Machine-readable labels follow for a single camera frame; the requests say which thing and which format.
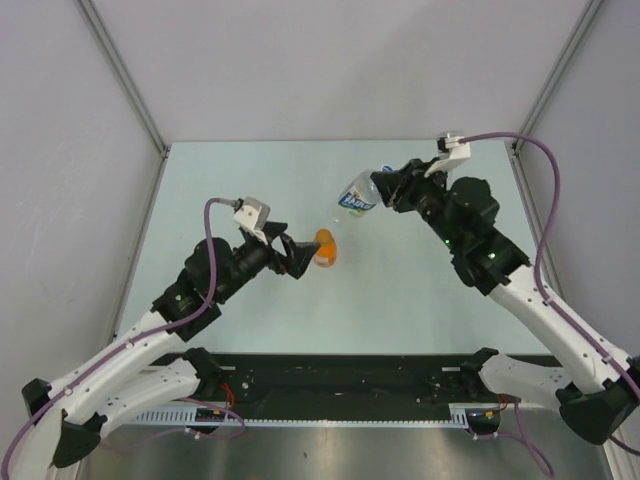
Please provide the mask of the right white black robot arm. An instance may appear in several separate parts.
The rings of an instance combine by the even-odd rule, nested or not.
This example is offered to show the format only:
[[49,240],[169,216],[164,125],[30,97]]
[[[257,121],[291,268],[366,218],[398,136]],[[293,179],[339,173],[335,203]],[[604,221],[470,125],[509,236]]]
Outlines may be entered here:
[[487,181],[461,177],[419,159],[374,172],[385,206],[415,212],[444,242],[463,284],[514,315],[555,357],[557,367],[483,348],[465,364],[463,393],[473,401],[505,394],[558,413],[580,438],[602,445],[639,405],[639,361],[577,317],[528,256],[495,226],[499,204]]

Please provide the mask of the left aluminium frame post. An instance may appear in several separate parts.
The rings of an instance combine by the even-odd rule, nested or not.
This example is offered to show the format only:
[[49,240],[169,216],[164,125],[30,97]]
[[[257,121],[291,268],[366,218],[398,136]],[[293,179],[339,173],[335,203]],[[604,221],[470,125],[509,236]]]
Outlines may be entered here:
[[164,156],[168,150],[167,143],[163,139],[95,2],[90,0],[74,0],[73,4],[92,35],[94,42],[103,55],[107,66],[114,75],[116,82],[134,115],[137,117],[143,131],[151,141],[155,150],[161,156]]

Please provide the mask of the blue labeled water bottle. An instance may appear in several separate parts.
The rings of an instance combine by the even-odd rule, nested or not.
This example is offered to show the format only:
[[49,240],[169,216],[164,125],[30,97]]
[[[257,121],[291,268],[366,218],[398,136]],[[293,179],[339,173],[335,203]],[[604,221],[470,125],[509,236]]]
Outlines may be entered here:
[[371,175],[381,170],[365,170],[356,176],[332,204],[330,219],[334,224],[348,217],[360,218],[369,213],[382,200]]

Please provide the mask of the aluminium frame post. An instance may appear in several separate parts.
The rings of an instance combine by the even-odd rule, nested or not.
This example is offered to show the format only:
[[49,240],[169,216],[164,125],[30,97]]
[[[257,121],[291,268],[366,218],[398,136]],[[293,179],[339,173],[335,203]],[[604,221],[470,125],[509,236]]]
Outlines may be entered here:
[[532,136],[535,132],[608,4],[606,0],[586,3],[520,127],[522,135]]
[[103,55],[107,66],[114,75],[116,82],[134,115],[137,117],[143,131],[151,141],[155,150],[161,156],[164,156],[168,150],[167,143],[163,139],[95,2],[90,0],[74,0],[73,4],[92,35],[94,42]]

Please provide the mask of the right aluminium frame post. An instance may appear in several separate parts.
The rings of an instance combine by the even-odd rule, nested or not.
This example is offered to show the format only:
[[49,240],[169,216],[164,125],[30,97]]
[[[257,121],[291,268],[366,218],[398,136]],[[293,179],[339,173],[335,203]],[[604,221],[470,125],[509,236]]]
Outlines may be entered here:
[[520,127],[522,135],[532,136],[535,132],[608,4],[606,0],[586,3]]

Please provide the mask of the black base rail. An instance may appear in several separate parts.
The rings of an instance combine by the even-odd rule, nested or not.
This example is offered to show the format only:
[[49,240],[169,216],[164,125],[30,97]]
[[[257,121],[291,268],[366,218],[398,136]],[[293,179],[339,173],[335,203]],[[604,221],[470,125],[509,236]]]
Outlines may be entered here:
[[435,403],[497,401],[500,396],[465,373],[461,355],[223,354],[214,359],[238,403],[276,394],[341,397],[406,395]]

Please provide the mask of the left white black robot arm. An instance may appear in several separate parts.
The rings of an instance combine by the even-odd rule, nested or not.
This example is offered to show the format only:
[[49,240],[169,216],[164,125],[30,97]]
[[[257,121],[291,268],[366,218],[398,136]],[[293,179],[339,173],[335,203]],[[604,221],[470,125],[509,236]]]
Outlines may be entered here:
[[217,320],[220,307],[264,269],[300,278],[320,245],[297,242],[280,222],[243,230],[237,248],[207,234],[177,280],[120,339],[66,376],[22,389],[30,418],[7,450],[5,479],[42,479],[88,456],[120,426],[167,402],[207,400],[222,371],[204,348],[190,348],[151,374],[144,368]]

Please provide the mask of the small orange juice bottle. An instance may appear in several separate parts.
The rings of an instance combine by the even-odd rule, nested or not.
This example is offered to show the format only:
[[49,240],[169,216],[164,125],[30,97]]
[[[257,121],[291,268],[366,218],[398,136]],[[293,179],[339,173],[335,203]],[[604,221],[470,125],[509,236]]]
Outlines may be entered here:
[[328,229],[320,229],[314,241],[320,245],[314,254],[314,263],[323,268],[333,266],[337,260],[337,244],[332,233]]

